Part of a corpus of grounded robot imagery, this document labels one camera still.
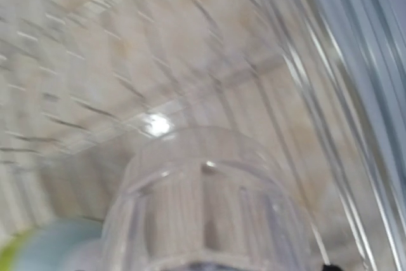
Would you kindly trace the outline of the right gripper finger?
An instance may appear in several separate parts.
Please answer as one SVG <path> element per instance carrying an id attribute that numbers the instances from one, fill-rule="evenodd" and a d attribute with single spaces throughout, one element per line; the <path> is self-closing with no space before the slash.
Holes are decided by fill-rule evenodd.
<path id="1" fill-rule="evenodd" d="M 341 267 L 335 264 L 324 264 L 322 271 L 341 271 Z"/>

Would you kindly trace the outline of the clear glass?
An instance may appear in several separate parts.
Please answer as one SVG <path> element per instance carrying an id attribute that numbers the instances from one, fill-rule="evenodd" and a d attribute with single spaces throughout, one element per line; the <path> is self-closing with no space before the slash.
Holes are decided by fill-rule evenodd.
<path id="1" fill-rule="evenodd" d="M 300 210 L 268 151 L 200 126 L 144 144 L 106 216 L 99 270 L 310 270 Z"/>

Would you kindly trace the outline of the white patterned bowl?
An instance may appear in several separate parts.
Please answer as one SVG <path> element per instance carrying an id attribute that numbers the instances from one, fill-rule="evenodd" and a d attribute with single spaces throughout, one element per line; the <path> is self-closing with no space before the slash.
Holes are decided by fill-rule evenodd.
<path id="1" fill-rule="evenodd" d="M 35 229 L 16 252 L 12 270 L 59 270 L 71 251 L 98 239 L 102 223 L 88 218 L 62 218 Z"/>

